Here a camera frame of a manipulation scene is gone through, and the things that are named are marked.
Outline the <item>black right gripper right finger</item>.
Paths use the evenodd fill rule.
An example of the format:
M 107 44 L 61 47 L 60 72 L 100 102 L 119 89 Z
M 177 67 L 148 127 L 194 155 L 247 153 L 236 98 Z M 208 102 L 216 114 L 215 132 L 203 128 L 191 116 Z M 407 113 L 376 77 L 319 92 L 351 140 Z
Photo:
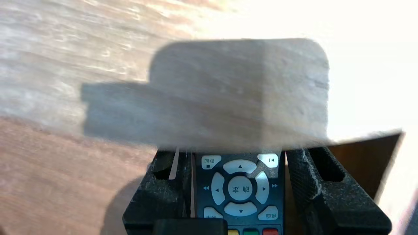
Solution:
M 306 235 L 388 235 L 391 220 L 326 147 L 286 152 Z

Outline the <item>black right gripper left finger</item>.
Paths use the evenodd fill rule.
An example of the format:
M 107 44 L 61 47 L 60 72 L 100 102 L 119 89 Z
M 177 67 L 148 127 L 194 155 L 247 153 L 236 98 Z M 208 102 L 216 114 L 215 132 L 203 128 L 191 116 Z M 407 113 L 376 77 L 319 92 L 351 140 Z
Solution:
M 191 235 L 190 151 L 158 150 L 124 214 L 129 235 Z

